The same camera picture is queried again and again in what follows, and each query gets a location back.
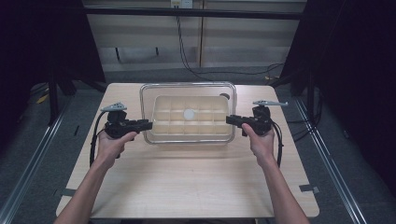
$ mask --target person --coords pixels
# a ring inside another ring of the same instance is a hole
[[[291,194],[289,186],[280,172],[274,157],[274,131],[258,136],[244,123],[242,128],[250,140],[250,149],[262,168],[271,201],[274,207],[276,223],[309,223],[303,209]],[[124,144],[135,138],[137,133],[127,133],[122,138],[111,139],[100,132],[98,155],[85,175],[75,195],[66,205],[54,223],[88,223],[99,188],[117,156],[124,150]]]

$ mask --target wooden table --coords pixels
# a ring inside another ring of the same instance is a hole
[[[127,119],[141,119],[142,84],[111,84],[100,107],[123,102]],[[236,114],[252,116],[252,102],[277,101],[273,88],[236,86]],[[280,106],[270,106],[273,120],[283,133],[281,171],[291,192],[308,217],[318,215],[309,184]],[[67,184],[76,189],[89,169],[94,122]],[[103,127],[102,118],[99,127]],[[70,197],[63,196],[59,214]],[[150,145],[139,134],[127,143],[111,168],[96,199],[93,218],[222,218],[273,217],[261,167],[249,149],[249,140],[236,129],[232,142],[222,145]]]

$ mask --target handheld controller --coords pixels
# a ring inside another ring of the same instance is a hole
[[[92,165],[94,160],[96,138],[97,138],[96,135],[97,126],[100,118],[106,112],[108,112],[108,115],[107,115],[107,122],[105,124],[104,131],[112,138],[121,138],[125,134],[130,132],[140,133],[142,131],[152,129],[152,122],[149,122],[148,119],[133,119],[133,120],[126,119],[127,113],[123,111],[126,109],[127,107],[122,103],[116,103],[114,105],[109,105],[101,109],[102,113],[99,115],[96,121],[94,128],[94,135],[92,136],[90,166]]]
[[[270,101],[255,101],[254,105],[258,105],[252,108],[253,117],[241,117],[237,115],[231,115],[226,117],[226,123],[235,125],[242,129],[242,124],[248,124],[257,135],[264,135],[266,132],[271,130],[273,121],[271,120],[271,112],[267,105],[288,105],[288,103],[277,103]],[[244,130],[242,130],[243,136],[248,136]]]

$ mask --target clear plastic container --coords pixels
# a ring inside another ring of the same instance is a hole
[[[145,84],[140,89],[142,117],[153,122],[144,132],[150,144],[228,143],[234,126],[236,89],[230,82]]]

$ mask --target black cable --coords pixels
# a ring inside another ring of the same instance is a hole
[[[277,123],[275,123],[273,120],[272,120],[272,125],[273,125],[274,130],[275,130],[276,135],[277,135],[277,159],[276,159],[276,163],[277,163],[277,166],[280,167],[280,163],[282,161],[282,149],[283,149],[282,131],[280,130],[279,125],[277,125]]]
[[[204,79],[204,80],[208,80],[208,81],[213,81],[209,78],[205,78],[205,77],[200,77],[199,75],[207,75],[207,74],[236,74],[236,75],[244,75],[244,76],[256,76],[256,75],[261,75],[261,74],[265,74],[265,73],[269,73],[270,71],[276,69],[277,67],[279,67],[280,65],[283,65],[285,63],[273,63],[268,65],[267,69],[265,71],[261,71],[261,72],[256,72],[256,73],[242,73],[242,72],[226,72],[226,71],[213,71],[213,72],[196,72],[193,71],[190,68],[189,62],[187,60],[187,56],[186,56],[186,52],[184,50],[184,44],[183,44],[183,38],[181,35],[181,25],[180,25],[180,17],[177,16],[177,31],[178,31],[178,40],[179,40],[179,49],[180,49],[180,57],[181,57],[181,61],[183,62],[184,67],[190,71],[191,73],[193,73],[196,77]]]
[[[319,100],[318,100],[318,106],[317,106],[317,114],[314,117],[314,120],[309,120],[309,119],[304,119],[304,122],[312,122],[312,127],[306,130],[306,133],[304,133],[302,136],[298,137],[297,139],[294,139],[293,141],[296,143],[306,137],[309,133],[312,133],[319,125],[320,119],[321,119],[321,114],[322,114],[322,107],[323,107],[323,95],[321,91],[319,92]],[[298,135],[299,133],[302,133],[304,130],[299,131],[297,133],[294,133],[292,136]]]
[[[95,160],[95,148],[96,148],[96,139],[98,138],[97,129],[99,125],[99,120],[100,118],[105,114],[106,112],[102,111],[100,115],[98,116],[98,119],[96,120],[95,127],[93,129],[93,135],[92,135],[92,141],[91,141],[91,152],[90,152],[90,167],[93,164],[93,161]]]
[[[314,116],[315,119],[319,118],[319,114]],[[298,124],[298,123],[306,123],[309,119],[298,119],[298,120],[287,120],[286,122],[289,124]]]
[[[265,85],[266,86],[268,86],[268,84],[270,83],[270,81],[271,81],[271,74],[270,74],[270,72],[268,71],[268,76],[267,76],[267,81],[265,82]]]

